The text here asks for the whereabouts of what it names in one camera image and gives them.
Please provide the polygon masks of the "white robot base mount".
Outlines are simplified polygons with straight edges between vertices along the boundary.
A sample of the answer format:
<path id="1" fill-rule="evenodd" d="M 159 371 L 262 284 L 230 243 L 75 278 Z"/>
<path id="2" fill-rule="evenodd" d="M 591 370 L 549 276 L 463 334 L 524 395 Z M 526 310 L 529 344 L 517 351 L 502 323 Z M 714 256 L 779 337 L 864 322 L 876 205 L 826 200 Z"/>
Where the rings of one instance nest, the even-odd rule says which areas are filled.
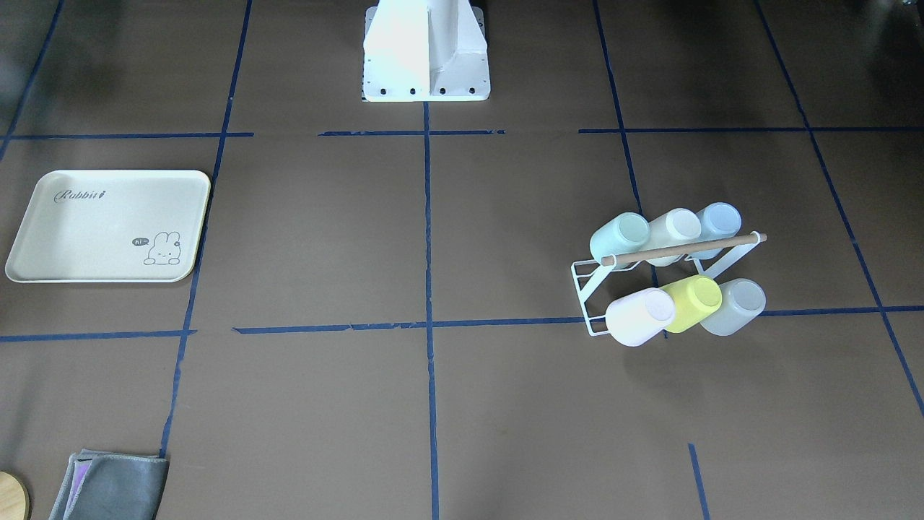
<path id="1" fill-rule="evenodd" d="M 487 100 L 487 43 L 483 1 L 380 1 L 365 12 L 361 98 Z"/>

